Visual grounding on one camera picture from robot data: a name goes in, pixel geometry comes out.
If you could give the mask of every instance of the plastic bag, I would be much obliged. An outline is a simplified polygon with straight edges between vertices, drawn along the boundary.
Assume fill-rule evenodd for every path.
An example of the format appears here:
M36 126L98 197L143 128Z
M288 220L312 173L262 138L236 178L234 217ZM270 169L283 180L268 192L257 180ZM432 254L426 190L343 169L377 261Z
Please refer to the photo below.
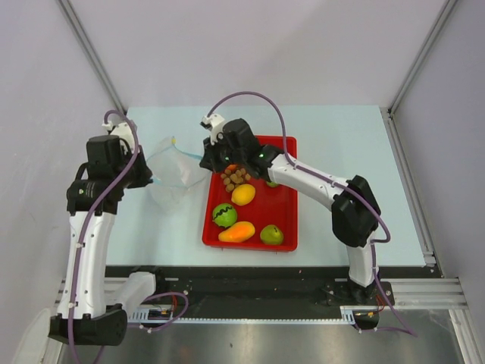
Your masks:
M209 174L199 167L202 157L182 152L175 146L175 138L163 139L146 164L153 172L153 183L148 185L152 198L163 208L170 210L196 184Z

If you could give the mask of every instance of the metal plate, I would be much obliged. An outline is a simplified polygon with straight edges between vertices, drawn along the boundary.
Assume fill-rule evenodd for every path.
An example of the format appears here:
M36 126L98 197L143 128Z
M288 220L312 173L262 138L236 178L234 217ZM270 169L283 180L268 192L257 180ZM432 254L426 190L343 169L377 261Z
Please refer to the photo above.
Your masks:
M185 324L154 334L133 329L121 346L106 348L101 363L463 363L446 310L406 311L403 317L418 339L389 332L358 334L346 325ZM382 312L380 324L398 322ZM82 362L92 362L97 349L80 347ZM60 362L73 362L68 349Z

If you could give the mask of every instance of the green lime with black marking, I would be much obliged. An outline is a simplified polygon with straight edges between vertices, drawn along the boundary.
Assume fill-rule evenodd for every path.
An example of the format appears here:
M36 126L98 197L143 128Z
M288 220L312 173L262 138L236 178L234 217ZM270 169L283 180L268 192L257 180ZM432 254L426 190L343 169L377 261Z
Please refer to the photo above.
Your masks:
M221 228L233 226L237 221L237 211L229 203L221 203L212 211L212 221Z

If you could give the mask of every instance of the mango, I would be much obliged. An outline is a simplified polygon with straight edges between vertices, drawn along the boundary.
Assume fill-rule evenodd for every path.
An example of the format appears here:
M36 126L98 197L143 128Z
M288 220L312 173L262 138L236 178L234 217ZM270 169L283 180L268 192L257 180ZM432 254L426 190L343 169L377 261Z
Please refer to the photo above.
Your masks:
M251 184L242 184L236 187L231 196L231 201L239 206L244 206L250 203L256 195L256 189Z
M226 243L241 243L248 240L256 232L255 226L247 221L239 221L219 234L219 241Z

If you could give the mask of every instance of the table surface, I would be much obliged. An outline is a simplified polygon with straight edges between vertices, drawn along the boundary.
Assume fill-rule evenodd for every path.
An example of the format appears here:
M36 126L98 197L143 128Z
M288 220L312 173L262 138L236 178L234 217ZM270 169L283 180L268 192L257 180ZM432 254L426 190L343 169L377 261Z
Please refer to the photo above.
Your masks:
M199 122L209 107L130 108L148 158L165 137L177 147L202 154L208 132ZM377 247L382 266L423 266L424 257L408 202L377 106L283 106L286 129L297 139L298 158L327 173L365 177L389 226L392 240ZM223 106L226 120L244 118L255 134L281 135L266 106ZM126 190L108 246L109 265L342 266L345 246L332 233L330 213L299 193L299 242L292 253L218 249L202 242L209 179L166 212L148 189ZM378 236L383 236L379 229Z

